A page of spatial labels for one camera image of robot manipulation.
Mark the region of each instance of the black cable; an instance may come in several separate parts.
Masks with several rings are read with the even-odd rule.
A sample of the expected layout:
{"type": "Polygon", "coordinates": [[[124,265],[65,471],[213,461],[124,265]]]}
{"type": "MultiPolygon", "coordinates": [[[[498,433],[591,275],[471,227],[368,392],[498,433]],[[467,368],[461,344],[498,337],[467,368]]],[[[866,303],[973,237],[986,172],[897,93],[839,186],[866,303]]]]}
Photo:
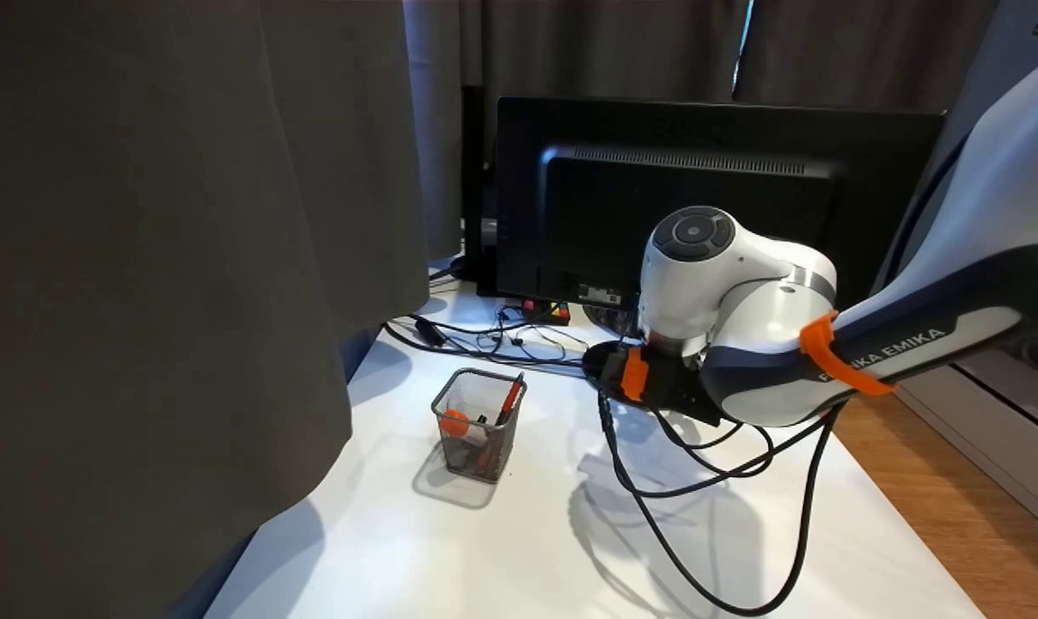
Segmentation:
{"type": "Polygon", "coordinates": [[[571,344],[577,344],[577,347],[591,347],[588,340],[581,340],[581,337],[574,337],[574,334],[567,334],[567,330],[557,330],[557,327],[546,327],[546,323],[522,323],[522,327],[529,327],[536,337],[564,337],[564,340],[571,340],[571,344]]]}
{"type": "Polygon", "coordinates": [[[474,351],[474,347],[464,347],[464,344],[454,340],[454,337],[447,337],[450,347],[433,347],[433,344],[412,340],[409,334],[395,330],[392,323],[382,323],[382,330],[385,330],[388,337],[395,337],[399,344],[416,347],[416,351],[426,351],[426,354],[485,358],[485,361],[522,365],[522,368],[540,368],[540,365],[553,365],[553,368],[581,368],[577,358],[512,358],[512,354],[502,354],[502,351],[474,351]]]}
{"type": "MultiPolygon", "coordinates": [[[[601,433],[612,440],[615,423],[612,423],[612,413],[608,413],[608,402],[605,402],[605,399],[608,399],[608,395],[601,392],[601,395],[598,395],[598,420],[601,420],[601,433]]],[[[811,426],[804,426],[804,430],[797,430],[797,433],[787,437],[784,444],[773,444],[770,450],[763,450],[763,454],[756,454],[756,457],[749,457],[749,461],[742,461],[742,464],[736,464],[736,468],[725,468],[725,471],[715,475],[715,478],[701,478],[701,481],[681,485],[681,488],[660,488],[660,492],[653,492],[653,488],[636,488],[629,475],[619,475],[619,471],[615,471],[615,478],[619,478],[622,488],[629,488],[629,492],[636,492],[636,495],[643,495],[643,499],[677,499],[677,495],[691,495],[691,492],[701,492],[701,488],[711,488],[711,485],[742,478],[746,471],[753,471],[753,468],[773,461],[777,454],[791,450],[794,444],[801,444],[801,440],[811,437],[815,430],[821,430],[821,420],[811,423],[811,426]]]]}
{"type": "Polygon", "coordinates": [[[437,285],[440,279],[457,279],[464,254],[450,254],[450,261],[437,272],[426,275],[430,285],[437,285]]]}
{"type": "MultiPolygon", "coordinates": [[[[828,433],[835,426],[835,416],[842,409],[842,402],[835,402],[818,423],[811,423],[808,430],[818,430],[818,444],[815,444],[815,454],[808,461],[808,475],[804,475],[804,492],[801,492],[801,519],[797,519],[797,543],[794,543],[794,557],[791,557],[791,571],[780,585],[780,591],[763,602],[763,605],[736,605],[736,602],[725,602],[718,598],[715,591],[708,591],[691,571],[687,564],[674,554],[674,547],[667,543],[663,530],[656,526],[650,506],[646,506],[646,495],[636,492],[626,464],[622,464],[622,454],[619,454],[619,437],[615,437],[615,423],[612,423],[612,413],[608,413],[608,402],[605,402],[605,389],[598,389],[598,420],[601,420],[601,433],[608,440],[608,454],[612,454],[612,468],[615,468],[615,478],[622,481],[622,488],[632,495],[636,509],[643,512],[643,519],[650,523],[660,550],[667,554],[667,561],[681,571],[681,578],[701,595],[708,598],[711,605],[718,605],[722,612],[736,612],[736,616],[766,616],[773,609],[780,609],[787,602],[787,595],[794,591],[797,578],[801,578],[801,567],[804,567],[804,550],[808,550],[808,530],[811,530],[811,499],[815,499],[815,485],[818,485],[818,471],[821,471],[821,457],[825,457],[825,444],[828,444],[828,433]]],[[[808,433],[797,433],[791,440],[784,440],[780,447],[773,447],[773,454],[780,454],[784,447],[804,440],[808,433]]]]}
{"type": "Polygon", "coordinates": [[[718,447],[718,444],[732,440],[742,426],[746,426],[746,423],[732,420],[732,426],[729,426],[722,437],[705,440],[705,444],[687,444],[687,447],[691,447],[691,450],[718,447]]]}
{"type": "Polygon", "coordinates": [[[540,358],[533,354],[522,340],[509,340],[512,347],[522,351],[522,361],[533,361],[533,365],[567,365],[567,368],[577,368],[581,361],[567,358],[567,347],[546,334],[540,334],[540,327],[533,323],[509,323],[505,310],[498,313],[498,323],[495,327],[457,327],[457,323],[443,323],[443,320],[430,320],[423,313],[409,313],[409,320],[416,323],[416,334],[440,347],[440,337],[450,340],[457,351],[467,351],[474,354],[467,344],[461,344],[457,337],[447,337],[443,330],[450,334],[461,334],[461,337],[495,337],[495,347],[488,351],[488,358],[502,358],[502,361],[519,361],[519,358],[509,358],[509,354],[498,354],[498,347],[509,340],[505,334],[516,334],[516,330],[533,330],[540,340],[546,340],[550,347],[557,347],[560,354],[557,358],[540,358]]]}
{"type": "Polygon", "coordinates": [[[931,179],[921,186],[918,199],[904,213],[901,227],[897,227],[897,237],[894,237],[894,254],[887,258],[887,268],[883,268],[883,282],[897,279],[901,258],[911,244],[911,234],[918,230],[918,224],[921,224],[931,196],[938,193],[942,179],[956,169],[966,141],[969,141],[969,134],[962,134],[962,141],[938,162],[938,169],[931,172],[931,179]]]}
{"type": "Polygon", "coordinates": [[[591,347],[588,340],[567,334],[564,323],[509,320],[509,313],[519,313],[519,316],[522,316],[522,306],[502,306],[502,310],[498,310],[498,323],[509,323],[509,327],[516,327],[516,330],[533,330],[533,334],[550,330],[553,337],[564,337],[564,340],[571,340],[571,344],[591,347]]]}
{"type": "Polygon", "coordinates": [[[756,475],[763,475],[766,468],[770,468],[770,461],[773,461],[773,440],[770,440],[770,433],[763,430],[763,426],[753,426],[760,437],[763,437],[763,457],[766,461],[760,461],[760,464],[753,464],[753,468],[746,468],[746,471],[732,471],[732,468],[715,468],[715,464],[708,464],[674,426],[670,426],[670,420],[663,420],[660,416],[660,409],[650,409],[653,416],[656,416],[656,423],[660,423],[660,430],[663,430],[663,437],[674,444],[674,447],[681,447],[698,468],[705,468],[705,471],[711,471],[711,475],[722,475],[722,478],[756,478],[756,475]]]}

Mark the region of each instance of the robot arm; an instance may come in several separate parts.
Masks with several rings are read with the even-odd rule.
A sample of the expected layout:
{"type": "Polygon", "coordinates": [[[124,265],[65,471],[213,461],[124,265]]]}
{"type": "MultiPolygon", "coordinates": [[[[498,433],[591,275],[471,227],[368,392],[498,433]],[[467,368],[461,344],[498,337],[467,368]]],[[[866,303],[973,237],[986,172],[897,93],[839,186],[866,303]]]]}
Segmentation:
{"type": "MultiPolygon", "coordinates": [[[[705,337],[708,351],[698,371],[711,406],[732,420],[780,426],[852,392],[797,347],[801,327],[832,310],[818,285],[791,279],[791,265],[808,268],[804,258],[791,261],[787,251],[770,248],[763,251],[770,261],[760,258],[760,265],[784,258],[787,272],[742,285],[753,275],[736,268],[736,251],[739,241],[756,244],[753,237],[736,237],[711,258],[684,261],[667,251],[670,244],[660,244],[660,227],[650,241],[656,258],[646,258],[646,268],[656,265],[667,275],[643,268],[643,327],[653,340],[667,340],[667,334],[677,340],[691,340],[684,334],[705,337]],[[667,289],[691,279],[694,289],[705,289],[698,310],[705,320],[681,320],[691,327],[677,330],[687,303],[667,289]]],[[[973,127],[925,244],[887,289],[835,316],[832,351],[890,382],[1028,323],[1038,323],[1038,69],[973,127]]]]}

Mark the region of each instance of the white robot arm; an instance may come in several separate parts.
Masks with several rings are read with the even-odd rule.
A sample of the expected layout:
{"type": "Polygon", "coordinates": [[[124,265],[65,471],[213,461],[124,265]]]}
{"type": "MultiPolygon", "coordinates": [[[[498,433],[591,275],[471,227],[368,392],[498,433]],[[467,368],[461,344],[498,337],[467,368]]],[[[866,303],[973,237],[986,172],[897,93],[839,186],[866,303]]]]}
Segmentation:
{"type": "MultiPolygon", "coordinates": [[[[653,347],[705,347],[698,375],[711,406],[760,426],[852,395],[801,351],[801,330],[832,310],[832,265],[725,217],[677,210],[656,224],[639,303],[653,347]]],[[[890,382],[1028,323],[1038,323],[1038,69],[973,127],[911,265],[835,316],[832,354],[890,382]]]]}

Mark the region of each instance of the cable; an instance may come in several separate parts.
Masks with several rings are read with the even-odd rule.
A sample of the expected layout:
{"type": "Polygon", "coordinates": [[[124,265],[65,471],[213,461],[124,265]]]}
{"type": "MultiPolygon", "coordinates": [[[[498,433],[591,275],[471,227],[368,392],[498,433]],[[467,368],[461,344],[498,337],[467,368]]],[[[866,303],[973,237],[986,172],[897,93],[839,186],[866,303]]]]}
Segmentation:
{"type": "Polygon", "coordinates": [[[485,358],[485,361],[502,361],[502,365],[522,365],[522,368],[540,368],[540,365],[553,365],[553,368],[581,368],[577,358],[533,358],[526,351],[526,358],[516,358],[516,354],[502,354],[498,347],[492,351],[478,351],[478,347],[467,347],[454,337],[443,337],[443,344],[426,344],[426,340],[416,340],[412,334],[402,334],[395,323],[382,323],[382,330],[388,337],[395,337],[399,344],[406,347],[416,347],[416,351],[426,351],[426,354],[450,354],[450,358],[485,358]]]}
{"type": "Polygon", "coordinates": [[[571,344],[577,344],[577,347],[591,347],[588,340],[581,340],[581,337],[574,337],[574,334],[567,334],[567,330],[557,330],[557,327],[546,327],[546,323],[522,323],[526,330],[533,330],[533,334],[540,334],[543,340],[546,340],[546,334],[553,334],[553,337],[564,337],[564,340],[571,340],[571,344]]]}
{"type": "Polygon", "coordinates": [[[901,272],[901,258],[911,244],[911,234],[918,230],[931,196],[938,193],[942,179],[956,169],[962,148],[966,148],[969,134],[962,134],[962,141],[938,162],[938,169],[931,172],[928,186],[921,186],[918,199],[911,203],[911,210],[904,213],[897,237],[894,237],[894,251],[887,258],[887,272],[883,282],[897,279],[901,272]]]}
{"type": "Polygon", "coordinates": [[[687,444],[687,447],[691,447],[691,450],[718,447],[718,444],[732,440],[742,426],[746,426],[746,423],[732,420],[732,426],[729,426],[722,437],[705,440],[705,444],[687,444]]]}
{"type": "Polygon", "coordinates": [[[464,265],[464,254],[450,254],[450,261],[443,268],[433,268],[426,275],[426,282],[437,285],[440,279],[457,279],[461,265],[464,265]]]}
{"type": "Polygon", "coordinates": [[[457,327],[457,323],[440,323],[440,320],[426,320],[423,313],[409,313],[409,320],[416,323],[416,334],[419,340],[426,340],[430,347],[457,347],[457,351],[481,351],[481,337],[495,337],[495,347],[488,351],[492,358],[498,361],[519,361],[512,354],[498,354],[502,344],[512,344],[522,351],[522,361],[533,361],[533,365],[581,365],[574,358],[567,358],[567,347],[560,340],[553,340],[550,334],[543,334],[543,327],[533,327],[533,323],[509,323],[505,310],[498,313],[498,323],[495,327],[457,327]],[[505,334],[516,334],[516,330],[533,330],[540,340],[546,340],[550,347],[557,347],[557,358],[540,358],[533,354],[522,337],[505,337],[505,334]]]}
{"type": "MultiPolygon", "coordinates": [[[[794,543],[794,557],[791,557],[791,571],[780,585],[780,591],[763,602],[763,605],[736,605],[736,602],[725,602],[718,598],[715,591],[708,591],[691,571],[687,564],[674,554],[674,547],[667,543],[663,530],[656,526],[650,506],[646,506],[646,495],[636,492],[626,464],[622,464],[622,454],[619,454],[619,437],[615,437],[615,423],[612,423],[612,413],[608,413],[608,402],[605,402],[605,382],[598,385],[598,420],[601,420],[601,433],[608,440],[608,454],[612,454],[612,468],[615,468],[615,478],[622,481],[622,488],[632,495],[636,509],[643,512],[643,519],[650,523],[660,550],[667,554],[667,561],[677,567],[677,574],[701,595],[708,598],[711,605],[718,605],[722,612],[736,612],[736,616],[766,616],[773,612],[777,605],[787,602],[787,595],[794,591],[797,578],[801,578],[801,567],[804,567],[804,550],[808,550],[808,530],[811,530],[811,499],[815,499],[815,485],[818,485],[818,471],[821,471],[821,457],[825,457],[825,444],[828,444],[828,433],[835,426],[835,416],[842,409],[842,402],[835,402],[818,423],[811,423],[808,430],[818,430],[818,444],[815,444],[815,454],[808,461],[808,475],[804,475],[804,492],[801,492],[801,519],[797,519],[797,543],[794,543]]],[[[808,433],[794,433],[791,440],[784,440],[780,447],[770,450],[780,454],[787,450],[791,444],[804,440],[808,433]]]]}
{"type": "Polygon", "coordinates": [[[756,475],[763,475],[766,468],[770,468],[770,461],[773,461],[773,440],[770,440],[770,433],[763,430],[763,426],[753,426],[760,437],[763,437],[763,461],[760,464],[753,464],[753,468],[715,468],[715,464],[708,464],[674,426],[670,426],[670,420],[663,420],[660,416],[660,409],[650,409],[653,416],[656,416],[656,423],[660,423],[660,430],[663,430],[663,437],[670,440],[670,444],[677,444],[698,468],[705,468],[705,471],[711,471],[711,475],[722,475],[722,478],[756,478],[756,475]]]}

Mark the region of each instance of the wire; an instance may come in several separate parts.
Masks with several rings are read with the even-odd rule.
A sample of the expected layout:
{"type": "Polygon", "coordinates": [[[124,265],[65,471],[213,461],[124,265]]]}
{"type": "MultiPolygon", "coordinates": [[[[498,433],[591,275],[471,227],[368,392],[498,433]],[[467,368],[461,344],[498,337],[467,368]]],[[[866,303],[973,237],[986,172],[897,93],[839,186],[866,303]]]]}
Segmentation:
{"type": "Polygon", "coordinates": [[[567,361],[567,365],[581,365],[581,361],[571,361],[567,358],[567,347],[560,344],[560,340],[553,340],[553,337],[564,337],[564,340],[574,340],[574,344],[581,344],[581,351],[588,351],[588,344],[581,340],[581,337],[571,337],[571,334],[557,334],[557,330],[550,330],[550,334],[543,334],[543,327],[533,327],[533,323],[509,323],[509,313],[502,310],[498,313],[498,323],[495,327],[457,327],[457,323],[440,323],[440,320],[426,320],[423,313],[409,313],[409,320],[416,323],[416,334],[426,340],[426,344],[440,344],[440,337],[443,340],[450,340],[454,347],[461,347],[461,351],[481,351],[481,337],[495,337],[495,351],[492,354],[498,354],[498,347],[502,344],[512,344],[512,347],[519,347],[522,351],[522,358],[526,361],[536,361],[536,365],[543,365],[543,361],[553,361],[553,365],[560,365],[560,361],[567,361]],[[540,340],[546,340],[550,347],[557,347],[557,358],[536,358],[526,344],[522,344],[522,337],[505,337],[505,334],[516,334],[516,330],[529,330],[529,334],[536,334],[540,340]]]}
{"type": "Polygon", "coordinates": [[[447,261],[443,268],[433,268],[433,272],[426,275],[426,282],[433,285],[433,282],[440,282],[440,279],[457,279],[461,261],[464,261],[464,254],[450,254],[450,261],[447,261]]]}
{"type": "MultiPolygon", "coordinates": [[[[467,327],[433,323],[433,320],[423,320],[423,323],[426,323],[426,327],[437,327],[437,330],[454,330],[454,334],[474,337],[474,340],[498,334],[498,327],[467,330],[467,327]]],[[[485,361],[522,365],[522,368],[529,368],[529,365],[533,365],[533,368],[540,368],[540,365],[553,365],[553,368],[581,368],[581,358],[536,358],[536,354],[529,354],[526,347],[522,347],[522,358],[502,354],[502,351],[498,351],[502,340],[495,340],[495,344],[485,351],[485,347],[478,347],[478,344],[457,340],[454,334],[440,334],[443,340],[440,340],[440,344],[430,344],[430,340],[423,340],[419,327],[416,327],[416,334],[419,334],[419,340],[416,340],[412,334],[402,334],[392,320],[382,323],[382,330],[385,330],[388,337],[395,337],[399,344],[416,347],[416,351],[430,351],[430,354],[485,358],[485,361]]]]}
{"type": "Polygon", "coordinates": [[[691,447],[691,450],[718,447],[718,444],[732,440],[742,426],[746,426],[746,423],[736,420],[722,437],[705,440],[705,444],[687,444],[687,447],[691,447]]]}
{"type": "Polygon", "coordinates": [[[636,509],[643,512],[646,526],[653,530],[660,550],[667,554],[667,561],[677,567],[677,574],[701,595],[708,598],[711,605],[718,605],[722,612],[736,612],[736,616],[766,616],[773,612],[777,605],[787,602],[787,595],[794,591],[797,578],[801,578],[801,567],[804,567],[804,550],[808,550],[808,530],[811,530],[811,499],[815,499],[815,485],[818,485],[818,471],[821,471],[821,457],[825,457],[825,444],[828,444],[828,433],[835,426],[835,416],[842,409],[842,402],[835,402],[818,423],[811,423],[808,430],[794,433],[791,440],[784,440],[780,447],[770,447],[770,454],[763,454],[766,461],[777,457],[780,450],[794,447],[797,440],[804,440],[811,430],[818,430],[818,444],[815,444],[815,454],[808,461],[808,475],[804,475],[804,492],[801,492],[801,519],[797,519],[797,543],[794,543],[794,557],[791,557],[791,571],[780,585],[780,591],[763,602],[763,605],[736,605],[729,598],[718,598],[715,591],[708,591],[691,571],[687,564],[677,557],[677,550],[667,543],[663,530],[656,526],[650,506],[646,506],[646,495],[656,495],[656,492],[639,492],[622,464],[622,454],[619,454],[619,437],[615,437],[615,423],[612,423],[612,413],[608,413],[608,402],[605,402],[605,382],[598,382],[598,420],[601,420],[601,433],[608,440],[608,454],[612,454],[612,468],[615,468],[615,478],[622,481],[622,488],[632,495],[636,509]]]}
{"type": "Polygon", "coordinates": [[[546,334],[553,334],[553,337],[564,337],[564,340],[571,340],[571,344],[577,344],[577,347],[591,347],[588,340],[581,340],[581,337],[574,337],[574,334],[567,334],[567,330],[557,330],[557,327],[546,327],[546,323],[522,323],[522,327],[529,327],[533,334],[540,334],[540,337],[546,337],[546,334]]]}
{"type": "Polygon", "coordinates": [[[670,444],[677,444],[698,468],[705,468],[705,471],[711,471],[711,475],[722,475],[722,481],[725,478],[756,478],[756,475],[763,475],[766,468],[770,468],[770,461],[773,461],[773,440],[770,440],[770,433],[763,430],[763,426],[753,426],[760,437],[763,437],[763,461],[756,461],[756,464],[749,464],[749,468],[715,468],[715,464],[708,464],[701,454],[698,454],[698,447],[691,447],[674,426],[670,426],[670,420],[663,420],[660,416],[660,409],[653,409],[653,416],[656,416],[656,423],[660,423],[660,430],[663,430],[663,437],[670,440],[670,444]]]}

